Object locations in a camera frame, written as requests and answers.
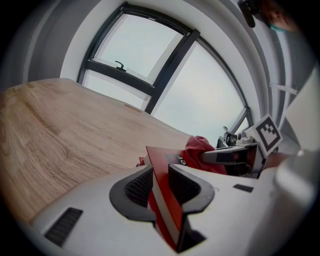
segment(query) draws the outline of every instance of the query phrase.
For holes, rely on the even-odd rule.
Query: wooden table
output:
[[[27,222],[75,185],[135,167],[146,146],[184,149],[189,138],[68,79],[0,96],[0,191],[12,215]]]

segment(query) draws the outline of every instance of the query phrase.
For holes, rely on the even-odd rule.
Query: red fabric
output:
[[[188,161],[192,162],[192,164],[196,166],[197,169],[227,175],[227,171],[223,165],[200,161],[200,153],[214,150],[215,148],[210,145],[209,141],[205,137],[191,136],[185,145],[185,156]]]

